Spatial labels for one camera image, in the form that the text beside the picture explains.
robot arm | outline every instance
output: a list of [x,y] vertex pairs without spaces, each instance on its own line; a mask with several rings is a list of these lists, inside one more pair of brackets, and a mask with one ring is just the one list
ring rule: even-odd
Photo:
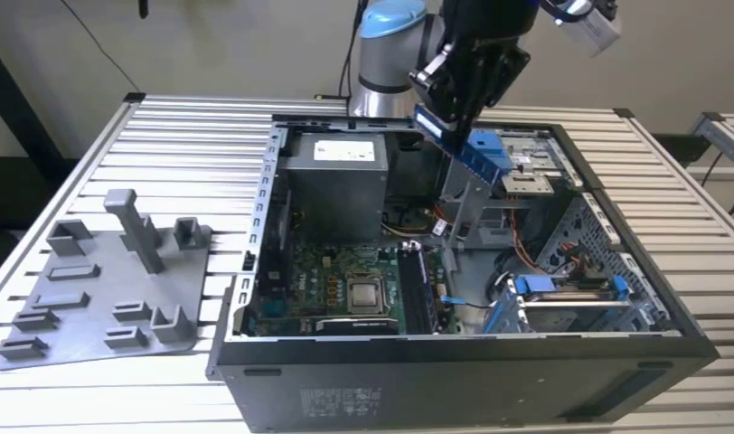
[[[424,108],[416,109],[422,112],[416,114],[419,126],[434,132],[438,144],[454,155],[462,151],[483,107],[499,102],[530,62],[530,54],[516,43],[534,26],[539,7],[558,25],[591,29],[595,24],[588,17],[604,16],[608,21],[600,22],[607,24],[615,17],[615,0],[444,0],[446,30],[438,55],[410,76],[424,102]],[[611,33],[591,30],[576,32],[587,37]],[[616,30],[606,46],[596,41],[600,50],[614,43],[618,34]]]

blue plastic latch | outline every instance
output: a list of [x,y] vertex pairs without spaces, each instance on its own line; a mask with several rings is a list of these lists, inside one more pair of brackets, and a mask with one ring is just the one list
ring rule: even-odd
[[527,294],[527,282],[526,277],[520,276],[514,280],[514,288],[516,289],[516,293],[523,295]]
[[491,184],[512,170],[512,160],[492,129],[474,129],[463,147],[462,162]]
[[627,300],[627,297],[630,297],[630,290],[628,290],[627,281],[618,274],[614,275],[614,278],[611,279],[611,288],[614,289],[614,292],[616,293],[616,299],[618,300]]
[[550,276],[524,276],[526,278],[526,284],[530,292],[554,292],[555,291],[555,284],[551,282]]

metal frame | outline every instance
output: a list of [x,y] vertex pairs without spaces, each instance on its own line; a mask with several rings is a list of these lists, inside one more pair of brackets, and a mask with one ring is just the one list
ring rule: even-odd
[[[268,148],[275,149],[283,142],[286,135],[296,131],[352,131],[358,133],[382,131],[404,131],[407,123],[400,120],[376,120],[339,117],[284,117],[274,120]],[[502,128],[510,122],[480,121],[476,127]],[[690,318],[690,312],[676,301],[664,276],[655,267],[652,260],[640,245],[638,238],[626,225],[624,217],[615,209],[608,196],[602,192],[600,179],[592,172],[574,141],[558,125],[531,123],[530,127],[546,128],[558,140],[558,145],[567,155],[570,164],[578,172],[578,181],[588,189],[587,201],[592,208],[603,215],[604,223],[620,234],[622,244],[632,256],[622,255],[622,263],[607,265],[616,274],[626,274],[630,279],[640,278],[639,289],[650,296],[659,294],[651,301],[656,305],[656,315],[672,319],[679,335],[652,333],[648,338],[638,339],[632,333],[570,334],[566,339],[550,339],[551,334],[536,333],[526,335],[404,335],[395,336],[266,336],[254,337],[235,334],[234,320],[246,315],[246,304],[252,297],[247,292],[252,288],[236,291],[243,303],[231,303],[222,306],[227,315],[226,321],[218,322],[218,333],[224,338],[215,342],[208,372],[216,372],[226,380],[236,404],[244,413],[254,430],[260,432],[316,430],[316,429],[422,429],[431,428],[436,423],[452,426],[466,426],[478,420],[482,424],[494,427],[518,423],[562,423],[575,420],[612,421],[624,416],[639,405],[647,402],[658,393],[667,390],[676,382],[691,376],[716,357],[712,344],[702,333],[702,329]],[[462,210],[466,218],[476,226],[482,209],[486,203],[488,188],[486,185],[467,184],[463,194]],[[462,220],[456,219],[451,235],[455,246],[455,233],[460,228]],[[628,307],[627,302],[600,302],[596,308]],[[531,307],[564,306],[563,302],[542,303]],[[476,372],[480,363],[494,363],[499,369]],[[448,403],[444,412],[447,418],[431,417],[418,412],[422,407],[435,408],[438,401],[428,400],[418,384],[396,384],[394,376],[406,369],[416,370],[416,382],[434,383],[440,374],[440,363],[455,363],[456,382],[436,385],[439,395],[458,396],[455,402]],[[524,390],[522,383],[514,383],[515,376],[524,377],[531,383],[535,377],[535,366],[540,363],[542,379],[547,384],[540,390]],[[659,373],[652,368],[659,364]],[[586,390],[566,391],[563,380],[584,366]],[[323,374],[323,367],[332,369]],[[254,377],[272,377],[267,381]],[[471,382],[500,385],[502,395],[522,394],[522,399],[531,401],[534,408],[524,412],[523,407],[512,407],[504,402],[504,408],[486,414],[478,413],[463,416],[472,409],[479,409],[482,400],[470,395],[467,387]],[[380,411],[372,417],[351,418],[344,412],[335,410],[331,419],[308,416],[307,404],[300,403],[299,394],[307,388],[314,391],[332,388],[366,387],[383,391]],[[564,393],[568,402],[578,402],[578,407],[564,408],[560,401],[552,396]],[[252,396],[252,400],[240,397]]]
[[707,138],[734,162],[734,115],[703,113],[691,134]]
[[[111,229],[92,198],[111,185],[131,186],[143,212],[172,222],[200,213],[218,234],[211,244],[199,341],[184,355],[139,357],[0,374],[0,427],[116,432],[172,429],[236,432],[247,428],[226,387],[207,382],[203,369],[215,336],[222,297],[242,264],[247,209],[256,186],[244,184],[240,146],[262,146],[271,113],[344,115],[343,101],[220,99],[148,96],[123,104],[56,199],[0,269],[0,339],[42,270],[44,229],[56,215],[80,214],[90,229]],[[734,434],[734,222],[718,211],[688,175],[632,121],[608,109],[499,107],[482,119],[562,124],[604,192],[622,210],[639,242],[722,354],[614,425],[554,425],[503,432],[643,432]],[[642,170],[643,165],[663,170]],[[672,205],[694,205],[690,209]],[[86,407],[84,403],[99,405]],[[12,411],[26,406],[26,411]],[[82,411],[66,410],[78,408]],[[435,429],[438,434],[499,432],[491,428]]]

blue drive bracket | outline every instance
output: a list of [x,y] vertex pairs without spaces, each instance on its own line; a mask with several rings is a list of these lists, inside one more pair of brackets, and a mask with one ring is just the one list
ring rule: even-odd
[[[555,292],[555,278],[547,274],[523,275],[514,279],[514,287],[520,296],[538,294],[542,292]],[[630,298],[630,288],[626,279],[614,274],[608,281],[608,288],[614,293],[614,299],[626,301]]]
[[474,129],[462,152],[456,154],[455,148],[447,140],[451,134],[444,123],[436,118],[424,106],[415,106],[412,116],[415,126],[431,138],[434,144],[455,158],[458,162],[488,185],[494,185],[507,175],[512,168],[512,160],[503,148],[499,135],[491,129]]

barcode sticker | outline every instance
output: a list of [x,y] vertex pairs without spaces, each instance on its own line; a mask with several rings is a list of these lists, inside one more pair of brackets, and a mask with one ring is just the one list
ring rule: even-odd
[[431,230],[431,233],[434,233],[436,236],[442,236],[442,233],[444,232],[446,228],[448,227],[448,223],[439,219],[436,220],[435,228]]

